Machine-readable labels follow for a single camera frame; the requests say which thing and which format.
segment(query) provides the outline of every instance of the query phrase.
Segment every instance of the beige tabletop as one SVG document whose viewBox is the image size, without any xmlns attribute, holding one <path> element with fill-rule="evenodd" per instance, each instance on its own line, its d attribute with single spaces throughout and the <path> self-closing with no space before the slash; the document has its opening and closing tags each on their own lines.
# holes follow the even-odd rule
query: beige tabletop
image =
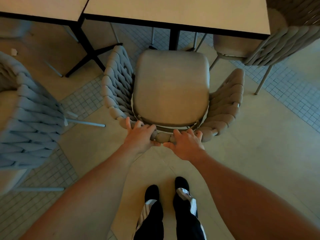
<svg viewBox="0 0 320 240">
<path fill-rule="evenodd" d="M 0 0 L 0 12 L 78 21 L 88 0 Z"/>
<path fill-rule="evenodd" d="M 89 0 L 84 13 L 270 34 L 266 0 Z"/>
</svg>

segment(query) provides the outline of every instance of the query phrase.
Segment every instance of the black pants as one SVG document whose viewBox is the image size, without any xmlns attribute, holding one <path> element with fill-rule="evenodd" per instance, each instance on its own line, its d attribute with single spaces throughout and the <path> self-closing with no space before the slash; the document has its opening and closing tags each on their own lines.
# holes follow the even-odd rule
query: black pants
<svg viewBox="0 0 320 240">
<path fill-rule="evenodd" d="M 178 240 L 204 240 L 204 233 L 197 216 L 190 212 L 190 202 L 182 200 L 176 193 L 173 199 L 173 207 L 177 220 Z M 163 240 L 163 210 L 159 201 L 155 202 L 150 213 L 143 221 L 141 227 L 134 235 L 134 240 Z"/>
</svg>

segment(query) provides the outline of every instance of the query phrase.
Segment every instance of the table leg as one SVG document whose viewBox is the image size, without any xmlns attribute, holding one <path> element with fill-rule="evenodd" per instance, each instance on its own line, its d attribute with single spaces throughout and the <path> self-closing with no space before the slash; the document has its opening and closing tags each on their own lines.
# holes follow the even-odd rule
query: table leg
<svg viewBox="0 0 320 240">
<path fill-rule="evenodd" d="M 72 73 L 74 73 L 76 70 L 81 68 L 84 64 L 86 64 L 90 60 L 94 60 L 97 63 L 97 65 L 101 68 L 101 70 L 104 72 L 106 67 L 102 64 L 101 60 L 98 58 L 98 55 L 103 54 L 109 50 L 112 50 L 116 45 L 122 45 L 122 43 L 118 43 L 118 44 L 110 45 L 108 47 L 94 50 L 87 36 L 83 32 L 80 24 L 71 25 L 70 28 L 74 33 L 74 35 L 76 36 L 76 38 L 78 39 L 79 43 L 87 52 L 87 55 L 66 74 L 66 77 L 69 77 Z"/>
<path fill-rule="evenodd" d="M 180 30 L 170 29 L 169 50 L 176 51 L 178 49 Z"/>
</svg>

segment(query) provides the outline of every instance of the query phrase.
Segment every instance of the woven backrest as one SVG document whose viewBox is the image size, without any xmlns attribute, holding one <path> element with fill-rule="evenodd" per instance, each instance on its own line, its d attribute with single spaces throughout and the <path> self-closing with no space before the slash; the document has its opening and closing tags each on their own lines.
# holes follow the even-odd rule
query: woven backrest
<svg viewBox="0 0 320 240">
<path fill-rule="evenodd" d="M 320 0 L 267 0 L 289 25 L 266 40 L 243 63 L 247 66 L 273 65 L 320 38 Z"/>
<path fill-rule="evenodd" d="M 102 78 L 102 96 L 112 118 L 126 129 L 126 117 L 137 121 L 131 107 L 134 90 L 134 70 L 125 48 L 115 46 L 108 58 Z"/>
<path fill-rule="evenodd" d="M 221 134 L 234 121 L 242 103 L 244 75 L 242 69 L 235 69 L 219 89 L 210 94 L 207 118 L 196 129 L 202 131 L 203 142 Z M 133 87 L 134 74 L 126 50 L 122 46 L 116 46 L 106 65 L 102 94 L 110 115 L 125 129 L 126 117 L 130 117 L 132 127 L 137 121 L 131 107 Z M 151 140 L 175 143 L 173 134 L 158 131 L 154 131 Z"/>
<path fill-rule="evenodd" d="M 0 64 L 0 79 L 10 74 L 19 96 L 14 113 L 0 131 L 0 170 L 38 167 L 56 148 L 63 132 L 62 108 L 13 57 L 0 52 Z"/>
</svg>

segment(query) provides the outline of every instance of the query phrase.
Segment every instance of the person's right hand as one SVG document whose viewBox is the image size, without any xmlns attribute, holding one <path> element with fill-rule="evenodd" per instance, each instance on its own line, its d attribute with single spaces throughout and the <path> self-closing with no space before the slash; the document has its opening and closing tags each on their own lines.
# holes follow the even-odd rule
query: person's right hand
<svg viewBox="0 0 320 240">
<path fill-rule="evenodd" d="M 174 154 L 182 160 L 191 161 L 195 159 L 198 154 L 204 152 L 205 148 L 201 143 L 201 131 L 198 130 L 197 135 L 195 135 L 192 129 L 182 131 L 182 133 L 175 129 L 173 134 L 177 141 L 176 145 L 171 142 L 165 142 L 163 146 L 170 148 Z"/>
</svg>

